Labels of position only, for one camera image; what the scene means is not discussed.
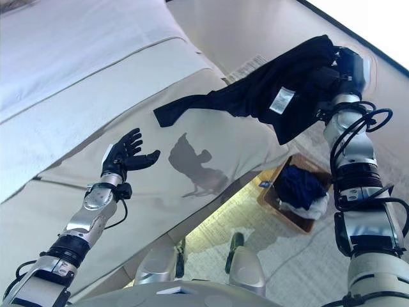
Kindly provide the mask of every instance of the cardboard box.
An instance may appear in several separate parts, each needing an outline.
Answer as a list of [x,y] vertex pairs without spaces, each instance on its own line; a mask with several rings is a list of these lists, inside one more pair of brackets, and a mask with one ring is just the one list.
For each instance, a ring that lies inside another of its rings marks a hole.
[[281,210],[279,208],[279,198],[277,192],[274,189],[274,182],[283,167],[285,167],[286,165],[295,165],[298,168],[304,169],[314,174],[321,182],[321,185],[326,191],[328,191],[331,186],[331,174],[300,153],[292,155],[283,165],[281,165],[276,169],[275,172],[273,172],[270,179],[273,184],[269,188],[263,189],[257,199],[258,203],[268,213],[281,218],[289,227],[292,227],[293,229],[296,229],[301,233],[308,234],[313,229],[315,220],[304,219],[303,217],[296,215],[292,211]]

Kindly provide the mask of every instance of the black cable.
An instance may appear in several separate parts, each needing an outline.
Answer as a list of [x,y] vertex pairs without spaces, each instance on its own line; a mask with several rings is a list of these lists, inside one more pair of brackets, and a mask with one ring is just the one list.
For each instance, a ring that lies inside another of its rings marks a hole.
[[8,294],[10,293],[10,291],[12,291],[12,288],[24,277],[24,275],[26,275],[27,273],[24,273],[23,275],[20,275],[19,278],[16,278],[15,280],[13,280],[7,287],[6,291],[3,294],[3,300],[6,299],[6,297],[8,296]]
[[338,307],[338,306],[344,306],[344,301],[331,302],[331,303],[323,305],[322,307]]
[[127,217],[128,217],[128,207],[127,207],[127,204],[125,203],[125,200],[121,199],[121,201],[122,201],[122,204],[123,204],[123,208],[125,209],[125,216],[123,217],[123,219],[122,219],[121,221],[119,221],[119,222],[117,222],[117,223],[115,223],[115,224],[112,224],[112,225],[110,225],[110,226],[105,227],[104,230],[110,229],[110,228],[112,228],[112,227],[114,227],[114,226],[118,226],[119,224],[121,224],[122,222],[124,222],[124,220],[127,219]]
[[362,296],[361,295],[352,296],[350,292],[348,293],[348,295],[344,296],[342,300],[325,304],[322,307],[360,306],[360,305],[365,304],[365,302],[370,299],[376,299],[379,297],[400,297],[403,299],[409,299],[408,294],[402,293],[402,292],[396,292],[396,291],[379,291],[379,292],[374,292],[374,293],[370,293],[370,294],[366,294]]
[[[372,194],[369,198],[358,201],[356,203],[353,203],[352,205],[348,206],[348,208],[344,208],[339,204],[340,200],[340,194],[339,190],[337,188],[338,186],[338,179],[337,179],[337,174],[336,174],[336,161],[338,157],[342,154],[344,149],[348,146],[350,141],[365,127],[366,132],[373,132],[376,131],[380,128],[382,128],[384,125],[389,122],[389,120],[392,118],[393,112],[390,109],[376,109],[376,106],[372,102],[368,101],[362,101],[362,102],[354,102],[350,104],[352,106],[352,109],[357,110],[358,112],[361,112],[361,110],[358,110],[359,105],[369,105],[372,107],[372,111],[367,112],[366,114],[363,114],[361,118],[359,118],[357,121],[355,121],[352,125],[350,125],[345,131],[337,138],[335,141],[331,153],[330,153],[330,169],[331,169],[331,174],[333,178],[333,183],[334,183],[334,194],[335,194],[335,207],[339,211],[349,211],[353,209],[358,209],[359,207],[363,208],[364,206],[370,204],[370,203],[385,203],[385,202],[395,202],[395,203],[400,203],[402,206],[404,206],[406,210],[406,221],[405,225],[402,229],[403,236],[406,236],[406,234],[409,232],[409,205],[399,199],[399,198],[376,198],[377,196],[381,195],[383,192],[386,190],[389,190],[390,192],[393,189],[393,185],[386,185],[379,191],[376,191],[374,194]],[[345,104],[341,106],[338,111],[342,109],[351,109],[348,104]],[[382,114],[382,113],[387,113],[387,117],[382,120],[378,125],[376,125],[376,121],[373,119],[374,115],[377,114]],[[344,138],[348,135],[348,139],[339,147],[339,145],[343,142]]]
[[20,275],[20,270],[30,264],[35,264],[37,260],[32,260],[32,261],[27,261],[24,262],[23,264],[20,264],[19,267],[17,268],[17,270],[15,270],[15,280],[13,280],[7,287],[6,291],[4,292],[3,295],[3,300],[6,299],[6,297],[8,296],[8,294],[10,293],[10,291],[12,290],[12,288],[24,277],[24,275],[26,275],[27,273],[21,274]]
[[20,275],[20,270],[21,270],[23,267],[27,266],[27,265],[35,264],[36,261],[37,261],[37,260],[32,260],[32,261],[27,261],[27,262],[24,262],[23,264],[20,264],[20,266],[19,266],[19,267],[17,268],[17,270],[15,271],[15,277],[16,277],[16,278],[20,278],[20,277],[21,277],[21,275]]

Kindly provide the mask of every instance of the navy cloth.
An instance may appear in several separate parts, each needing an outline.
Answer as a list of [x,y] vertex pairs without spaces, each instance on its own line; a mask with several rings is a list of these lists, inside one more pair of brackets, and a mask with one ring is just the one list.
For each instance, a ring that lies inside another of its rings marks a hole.
[[326,192],[320,181],[310,172],[294,165],[285,166],[274,182],[280,200],[295,208],[309,209],[311,203]]
[[[172,126],[191,108],[250,115],[271,123],[279,143],[285,144],[318,120],[319,103],[331,100],[338,88],[339,73],[332,67],[336,52],[327,35],[317,36],[221,90],[183,97],[153,112],[161,127]],[[270,106],[282,87],[295,94],[279,114]]]

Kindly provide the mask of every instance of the mattress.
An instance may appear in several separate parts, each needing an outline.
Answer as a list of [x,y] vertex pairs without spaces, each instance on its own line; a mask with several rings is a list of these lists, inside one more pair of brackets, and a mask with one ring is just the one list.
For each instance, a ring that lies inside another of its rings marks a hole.
[[[135,127],[143,134],[142,153],[159,149],[161,157],[148,169],[128,173],[134,191],[128,201],[128,219],[104,232],[88,253],[71,286],[73,293],[121,267],[248,171],[273,168],[285,161],[291,147],[279,146],[274,132],[253,118],[192,109],[172,127],[159,127],[152,111],[156,107],[223,86],[211,70],[184,78],[98,130],[1,204],[0,288],[13,279],[19,264],[36,259],[55,241],[81,206],[86,185],[98,180],[105,149]],[[184,161],[198,157],[206,159],[200,161],[196,174],[183,171]],[[122,215],[123,208],[118,206],[111,221]]]
[[2,15],[0,122],[146,47],[189,42],[163,0],[37,0]]
[[0,202],[127,109],[208,67],[175,38],[133,54],[0,124],[0,182],[5,183]]

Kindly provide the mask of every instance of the white label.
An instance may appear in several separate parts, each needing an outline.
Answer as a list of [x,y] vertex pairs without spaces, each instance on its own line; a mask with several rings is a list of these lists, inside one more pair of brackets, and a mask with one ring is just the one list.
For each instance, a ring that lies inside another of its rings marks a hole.
[[247,61],[240,68],[237,68],[234,72],[227,76],[229,84],[243,79],[244,77],[255,71],[257,68],[263,66],[265,63],[267,63],[267,60],[265,58],[260,55],[255,56],[250,61]]
[[294,97],[295,92],[287,90],[281,87],[277,96],[275,96],[273,103],[270,106],[270,110],[282,114],[286,107],[288,106],[291,99]]

